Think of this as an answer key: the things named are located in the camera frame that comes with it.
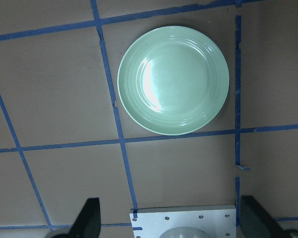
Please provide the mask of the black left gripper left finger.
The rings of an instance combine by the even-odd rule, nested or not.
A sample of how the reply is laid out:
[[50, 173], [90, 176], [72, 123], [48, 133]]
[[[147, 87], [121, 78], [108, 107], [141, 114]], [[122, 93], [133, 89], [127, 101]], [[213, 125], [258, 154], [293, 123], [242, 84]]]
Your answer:
[[67, 234], [68, 238], [98, 238], [101, 231], [99, 198], [89, 198]]

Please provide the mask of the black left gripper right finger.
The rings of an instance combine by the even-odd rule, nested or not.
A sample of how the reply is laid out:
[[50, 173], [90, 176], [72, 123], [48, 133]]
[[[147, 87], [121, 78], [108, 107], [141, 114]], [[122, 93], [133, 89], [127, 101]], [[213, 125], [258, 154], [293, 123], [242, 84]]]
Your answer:
[[283, 230], [253, 196], [240, 199], [240, 227], [246, 238], [292, 238], [295, 230]]

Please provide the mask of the grey round robot base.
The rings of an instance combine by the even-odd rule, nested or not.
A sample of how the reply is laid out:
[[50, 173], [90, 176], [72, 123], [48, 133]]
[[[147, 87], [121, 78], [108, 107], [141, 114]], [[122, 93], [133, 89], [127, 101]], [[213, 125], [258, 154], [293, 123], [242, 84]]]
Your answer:
[[165, 231], [160, 238], [210, 238], [206, 232], [190, 227], [178, 227]]

